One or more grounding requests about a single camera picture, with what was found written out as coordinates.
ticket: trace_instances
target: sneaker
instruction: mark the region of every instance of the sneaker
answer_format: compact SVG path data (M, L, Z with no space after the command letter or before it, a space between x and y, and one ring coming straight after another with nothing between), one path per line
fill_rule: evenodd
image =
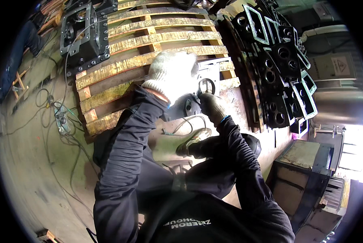
M209 138L211 136L211 129L209 128L201 128L198 129L192 138L185 141L184 143L180 144L178 148L176 149L176 154L179 156L182 156L183 158L187 156L191 156L188 151L188 147L193 143L198 143L202 140L205 140L206 138Z

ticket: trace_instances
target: wooden plank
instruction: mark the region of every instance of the wooden plank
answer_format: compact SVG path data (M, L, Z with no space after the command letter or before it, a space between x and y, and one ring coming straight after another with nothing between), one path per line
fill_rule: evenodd
M168 51L187 51L188 53L193 52L198 56L227 54L227 49L225 46L189 46L169 49ZM158 53L159 52L150 52L102 67L99 70L77 79L76 88L77 90L81 90L89 85L95 84L124 71L150 65Z
M151 45L154 42L170 42L170 41L201 41L221 39L219 32L194 32L194 31L180 31L180 32L165 32L153 35L144 35L132 39L124 40L110 45L110 55L138 48L141 46Z
M85 100L91 97L90 87L86 87L84 89L81 89L78 91L79 94L79 100Z
M223 61L223 62L220 62L219 65L220 65L220 71L228 71L228 70L234 69L234 65L233 65L232 61ZM84 114L93 108L96 108L103 104L107 104L111 101L119 99L121 96L123 96L128 91L131 83L137 82L140 80L144 80L144 78L138 78L135 80L131 80L126 83L117 85L115 87L111 87L110 89L102 91L101 93L96 94L94 96L81 99L80 105L81 105L82 113ZM238 87L238 86L239 86L238 78L226 79L226 80L220 81L220 87L221 87L220 90L230 89L230 88L234 88L234 87Z
M129 9L131 7L138 7L142 5L154 5L154 4L171 4L169 0L136 0L120 3L118 2L118 10Z
M238 77L219 81L219 87L221 91L236 88L239 87L240 85L241 83Z
M89 112L84 113L83 116L87 123L98 119L97 113L94 109L91 109Z
M230 71L234 69L235 68L232 61L221 61L219 63L219 71Z
M121 34L143 30L148 27L174 27L174 26L202 26L213 27L214 22L206 19L190 19L190 18L169 18L169 19L151 19L140 22L133 22L127 25L110 28L108 37L113 38Z
M109 130L114 128L117 125L118 119L120 118L123 110L119 110L115 113L109 114L107 116L102 117L99 120L95 120L91 123L87 123L87 131L90 136L94 136L96 134L100 134L105 130Z
M116 100L123 96L125 92L129 89L129 86L133 83L133 81L128 81L126 83L111 87L105 91L102 91L99 94L89 97L81 101L81 109L82 113L86 113L92 108L98 107L102 104L107 104L113 100Z
M126 19L132 19L137 17L144 17L150 15L158 15L158 14L207 14L205 9L191 8L187 11L174 8L174 7L159 7L159 8L151 8L151 9L138 9L130 12L126 12L125 14L121 14L120 16L110 16L107 17L107 24L112 24L116 22L120 22Z

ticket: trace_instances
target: another worker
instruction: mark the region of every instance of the another worker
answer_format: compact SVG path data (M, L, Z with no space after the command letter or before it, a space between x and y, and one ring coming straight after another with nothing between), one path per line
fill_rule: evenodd
M37 34L36 27L31 21L28 21L19 31L6 68L0 80L0 103L3 102L5 96L10 91L13 81L16 79L16 72L22 62L22 56L25 48L29 47L34 57L37 57L45 44L45 39Z
M108 139L101 135L94 144L94 161L101 166L94 205L99 243L294 241L288 216L262 177L257 139L248 138L252 151L219 97L199 98L220 135L209 138L211 130L199 129L176 151L212 159L192 167L184 178L153 160L148 135L185 94L196 59L186 52L161 52ZM235 181L242 210L221 200ZM138 213L145 215L141 227Z

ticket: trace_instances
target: white knit glove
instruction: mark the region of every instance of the white knit glove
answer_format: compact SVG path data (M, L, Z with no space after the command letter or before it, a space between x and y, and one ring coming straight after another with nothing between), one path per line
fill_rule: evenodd
M163 94L173 105L182 95L197 90L196 59L195 53L162 51L152 62L148 80L141 86Z

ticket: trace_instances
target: warning sign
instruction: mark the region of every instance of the warning sign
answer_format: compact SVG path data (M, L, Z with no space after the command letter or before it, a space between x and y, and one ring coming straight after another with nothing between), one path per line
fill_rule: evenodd
M336 76L350 75L349 65L345 56L331 58L331 61L333 62Z

